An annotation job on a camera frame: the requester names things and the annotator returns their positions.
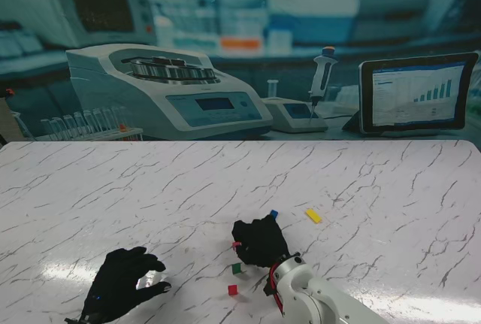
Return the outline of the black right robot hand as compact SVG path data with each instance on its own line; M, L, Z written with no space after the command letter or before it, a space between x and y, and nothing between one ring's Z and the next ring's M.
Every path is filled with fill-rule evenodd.
M251 223L238 220L231 231L238 245L235 252L245 265L271 268L289 256L289 248L274 216L268 214Z

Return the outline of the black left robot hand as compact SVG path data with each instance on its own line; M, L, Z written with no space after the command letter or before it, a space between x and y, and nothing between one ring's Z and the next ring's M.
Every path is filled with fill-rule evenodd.
M150 271L163 272L165 265L145 247L117 249L108 253L84 301L80 321L107 323L126 315L138 305L171 289L165 281L137 288Z

